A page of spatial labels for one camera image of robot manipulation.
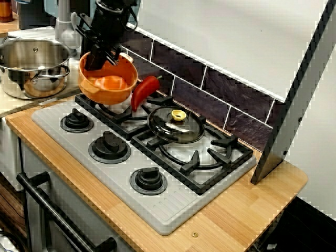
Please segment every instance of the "gas stove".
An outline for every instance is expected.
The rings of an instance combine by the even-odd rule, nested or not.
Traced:
[[[173,103],[154,96],[135,116],[129,109],[111,112],[80,94],[34,112],[32,119],[159,234],[168,235],[256,165],[251,149],[205,119],[206,132],[197,142],[158,139],[146,114]]]

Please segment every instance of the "orange bowl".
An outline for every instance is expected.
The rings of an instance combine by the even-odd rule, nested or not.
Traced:
[[[90,100],[97,103],[105,105],[114,105],[122,103],[126,100],[138,80],[138,71],[135,66],[129,62],[128,59],[119,56],[118,65],[113,66],[108,61],[105,62],[100,70],[96,71],[86,71],[84,66],[86,63],[87,56],[90,53],[86,53],[79,60],[79,77],[78,85],[80,90],[86,95]],[[105,77],[105,76],[120,76],[122,77],[127,86],[124,89],[101,89],[95,86],[95,80]]]

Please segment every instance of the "metal panel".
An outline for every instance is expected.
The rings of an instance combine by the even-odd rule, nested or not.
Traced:
[[[329,0],[251,179],[257,184],[284,159],[336,43],[336,0]]]

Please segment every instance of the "red bell pepper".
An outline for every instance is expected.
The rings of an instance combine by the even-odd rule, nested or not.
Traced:
[[[155,91],[159,90],[159,79],[161,78],[162,76],[148,76],[135,88],[131,99],[131,106],[134,112],[136,112],[138,106],[144,99],[146,99]]]

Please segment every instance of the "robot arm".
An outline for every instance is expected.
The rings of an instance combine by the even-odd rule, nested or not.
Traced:
[[[121,52],[119,42],[127,30],[130,15],[138,23],[131,8],[136,5],[137,0],[96,0],[93,18],[79,15],[81,21],[76,31],[82,36],[81,56],[91,52],[85,65],[87,71],[101,69],[106,60],[113,65],[118,63]]]

